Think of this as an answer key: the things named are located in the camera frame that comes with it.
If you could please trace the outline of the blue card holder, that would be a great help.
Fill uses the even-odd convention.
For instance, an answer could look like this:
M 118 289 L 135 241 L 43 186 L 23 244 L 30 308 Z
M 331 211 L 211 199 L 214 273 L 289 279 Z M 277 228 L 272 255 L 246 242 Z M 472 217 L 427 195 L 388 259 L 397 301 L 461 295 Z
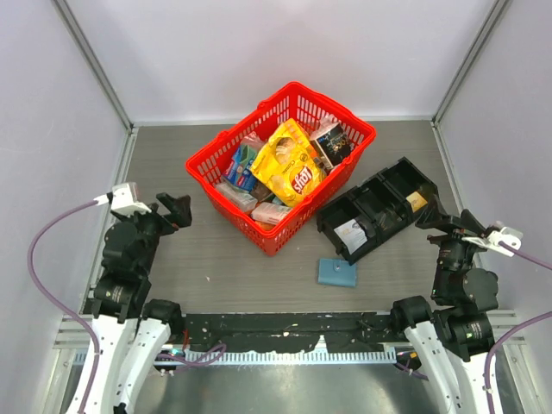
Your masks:
M 353 288 L 357 284 L 357 267 L 346 260 L 320 259 L 318 262 L 317 283 Z

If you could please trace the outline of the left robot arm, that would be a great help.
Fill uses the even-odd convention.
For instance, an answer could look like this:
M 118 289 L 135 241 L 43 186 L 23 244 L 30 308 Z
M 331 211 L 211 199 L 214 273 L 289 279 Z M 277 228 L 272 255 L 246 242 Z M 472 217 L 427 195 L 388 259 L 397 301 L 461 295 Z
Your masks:
M 191 225 L 191 199 L 159 193 L 151 204 L 120 187 L 110 196 L 116 222 L 104 237 L 103 273 L 93 291 L 91 344 L 70 413 L 132 413 L 165 343 L 184 334 L 179 304 L 152 299 L 149 274 L 160 238 Z

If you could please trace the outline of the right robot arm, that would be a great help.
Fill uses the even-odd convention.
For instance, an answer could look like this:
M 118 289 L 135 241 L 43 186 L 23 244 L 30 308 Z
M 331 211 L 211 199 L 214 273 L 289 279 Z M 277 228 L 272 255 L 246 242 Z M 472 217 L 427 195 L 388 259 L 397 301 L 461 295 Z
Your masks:
M 495 361 L 487 313 L 499 307 L 498 277 L 474 264 L 474 256 L 485 252 L 480 244 L 485 229 L 469 210 L 448 214 L 436 195 L 416 225 L 440 232 L 427 238 L 439 248 L 434 283 L 429 299 L 394 302 L 390 331 L 413 346 L 441 413 L 501 412 L 484 376 L 485 363 Z

